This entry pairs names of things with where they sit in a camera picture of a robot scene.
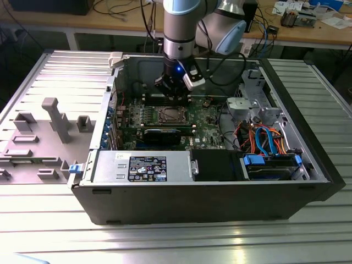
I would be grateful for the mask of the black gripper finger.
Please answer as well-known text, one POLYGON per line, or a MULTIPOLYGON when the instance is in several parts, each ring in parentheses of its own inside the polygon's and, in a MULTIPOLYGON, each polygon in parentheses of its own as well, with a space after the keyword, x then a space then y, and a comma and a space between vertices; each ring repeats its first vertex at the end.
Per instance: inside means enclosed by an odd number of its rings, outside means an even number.
POLYGON ((163 77, 159 77, 155 80, 155 87, 168 99, 173 100, 173 94, 171 88, 166 84, 163 77))
POLYGON ((173 98, 175 102, 187 102, 190 91, 187 87, 178 87, 174 90, 173 98))

